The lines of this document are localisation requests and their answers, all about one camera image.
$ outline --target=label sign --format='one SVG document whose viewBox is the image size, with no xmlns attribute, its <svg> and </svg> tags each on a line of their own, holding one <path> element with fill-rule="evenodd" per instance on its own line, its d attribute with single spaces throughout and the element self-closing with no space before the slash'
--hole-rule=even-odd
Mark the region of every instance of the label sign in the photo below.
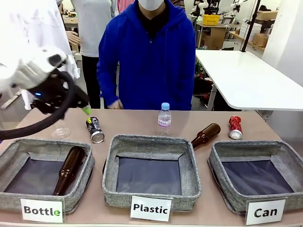
<svg viewBox="0 0 303 227">
<path fill-rule="evenodd" d="M 154 221 L 169 221 L 171 200 L 133 196 L 131 218 Z"/>
<path fill-rule="evenodd" d="M 21 199 L 24 220 L 63 223 L 61 201 L 39 201 Z"/>
<path fill-rule="evenodd" d="M 286 199 L 264 202 L 250 202 L 246 225 L 281 221 Z"/>
</svg>

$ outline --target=red can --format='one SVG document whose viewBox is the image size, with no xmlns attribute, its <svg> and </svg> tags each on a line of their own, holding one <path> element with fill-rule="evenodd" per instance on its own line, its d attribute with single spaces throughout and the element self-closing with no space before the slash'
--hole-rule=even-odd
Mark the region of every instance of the red can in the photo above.
<svg viewBox="0 0 303 227">
<path fill-rule="evenodd" d="M 243 131 L 241 127 L 241 118 L 238 116 L 232 116 L 229 119 L 230 131 L 229 137 L 233 140 L 241 140 L 243 137 Z"/>
</svg>

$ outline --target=brown glass bottle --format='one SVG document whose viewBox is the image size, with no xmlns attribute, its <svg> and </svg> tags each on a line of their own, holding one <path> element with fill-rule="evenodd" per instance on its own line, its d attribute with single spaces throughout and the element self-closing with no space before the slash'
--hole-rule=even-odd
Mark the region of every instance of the brown glass bottle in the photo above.
<svg viewBox="0 0 303 227">
<path fill-rule="evenodd" d="M 197 134 L 197 137 L 191 142 L 193 144 L 193 148 L 201 144 L 208 143 L 214 136 L 218 135 L 221 131 L 221 128 L 218 124 L 212 123 L 208 125 L 205 129 L 200 131 Z"/>
<path fill-rule="evenodd" d="M 59 172 L 59 180 L 53 195 L 65 195 L 66 190 L 75 180 L 81 161 L 85 156 L 85 151 L 80 147 L 70 149 L 63 166 Z"/>
</svg>

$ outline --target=pants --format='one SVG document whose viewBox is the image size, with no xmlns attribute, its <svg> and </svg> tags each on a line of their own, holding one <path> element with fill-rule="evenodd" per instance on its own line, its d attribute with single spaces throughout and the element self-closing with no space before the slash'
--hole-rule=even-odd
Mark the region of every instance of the pants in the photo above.
<svg viewBox="0 0 303 227">
<path fill-rule="evenodd" d="M 97 80 L 97 63 L 99 58 L 92 58 L 82 55 L 83 74 L 86 83 L 89 103 L 92 109 L 100 109 L 100 86 Z"/>
</svg>

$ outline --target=face mask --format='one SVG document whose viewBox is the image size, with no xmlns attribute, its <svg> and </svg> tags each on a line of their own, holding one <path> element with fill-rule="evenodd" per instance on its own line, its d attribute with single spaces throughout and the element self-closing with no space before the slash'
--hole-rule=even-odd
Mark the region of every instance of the face mask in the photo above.
<svg viewBox="0 0 303 227">
<path fill-rule="evenodd" d="M 156 10 L 163 2 L 164 0 L 139 0 L 140 5 L 148 11 Z"/>
</svg>

